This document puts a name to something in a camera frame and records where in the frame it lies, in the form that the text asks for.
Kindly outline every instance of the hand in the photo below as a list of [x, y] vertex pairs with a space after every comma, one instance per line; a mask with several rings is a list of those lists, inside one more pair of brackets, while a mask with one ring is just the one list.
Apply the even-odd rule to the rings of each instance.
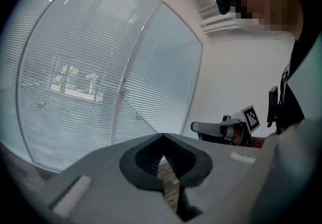
[[240, 142], [242, 141], [241, 139], [242, 139], [242, 131], [241, 130], [238, 130], [238, 129], [235, 129], [234, 128], [234, 134], [233, 134], [233, 136], [232, 136], [232, 138], [231, 138], [231, 141], [232, 141], [232, 145], [239, 145], [240, 144]]

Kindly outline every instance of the horizontal blinds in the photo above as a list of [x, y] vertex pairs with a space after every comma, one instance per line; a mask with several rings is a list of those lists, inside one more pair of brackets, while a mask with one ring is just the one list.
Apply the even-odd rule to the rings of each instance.
[[32, 33], [19, 76], [21, 124], [36, 162], [64, 169], [110, 145], [124, 70], [157, 3], [52, 2]]
[[41, 14], [54, 0], [19, 0], [6, 21], [0, 38], [0, 119], [1, 141], [28, 158], [16, 115], [17, 72], [30, 32]]
[[116, 142], [153, 132], [181, 133], [195, 89], [201, 51], [202, 45], [191, 30], [162, 5], [126, 78]]

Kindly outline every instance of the white wall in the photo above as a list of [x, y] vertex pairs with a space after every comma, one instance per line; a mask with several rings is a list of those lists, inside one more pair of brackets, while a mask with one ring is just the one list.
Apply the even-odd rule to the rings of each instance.
[[275, 131], [267, 128], [268, 92], [280, 85], [294, 40], [254, 37], [243, 32], [217, 33], [211, 50], [203, 53], [196, 91], [183, 135], [197, 138], [190, 130], [193, 121], [219, 123], [223, 115], [253, 105], [261, 126], [253, 136], [266, 137]]
[[197, 87], [183, 135], [197, 138], [190, 130], [193, 121], [218, 122], [254, 105], [261, 127], [254, 135], [266, 136], [268, 91], [279, 85], [293, 46], [291, 39], [254, 40], [252, 35], [221, 32], [211, 39], [199, 26], [202, 20], [194, 0], [163, 0], [193, 30], [203, 44]]

